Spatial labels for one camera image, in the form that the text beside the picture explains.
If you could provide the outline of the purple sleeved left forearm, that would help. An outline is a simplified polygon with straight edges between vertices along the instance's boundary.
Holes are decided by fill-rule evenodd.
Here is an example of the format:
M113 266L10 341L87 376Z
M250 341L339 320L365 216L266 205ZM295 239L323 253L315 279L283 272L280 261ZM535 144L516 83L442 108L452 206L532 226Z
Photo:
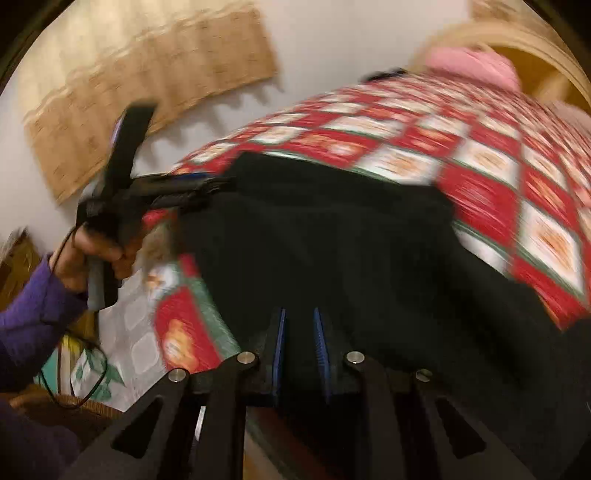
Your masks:
M68 290L44 257L23 290L1 312L1 391L24 389L86 308L87 294Z

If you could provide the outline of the person's left hand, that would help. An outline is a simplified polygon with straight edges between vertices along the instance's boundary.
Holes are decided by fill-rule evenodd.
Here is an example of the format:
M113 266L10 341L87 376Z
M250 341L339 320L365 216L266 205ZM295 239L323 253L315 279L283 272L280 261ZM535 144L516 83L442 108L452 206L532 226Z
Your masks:
M112 267L117 280L125 280L132 275L144 237L145 234L140 232L121 247L85 226L75 227L50 256L50 271L66 289L74 293L87 290L91 259L106 262Z

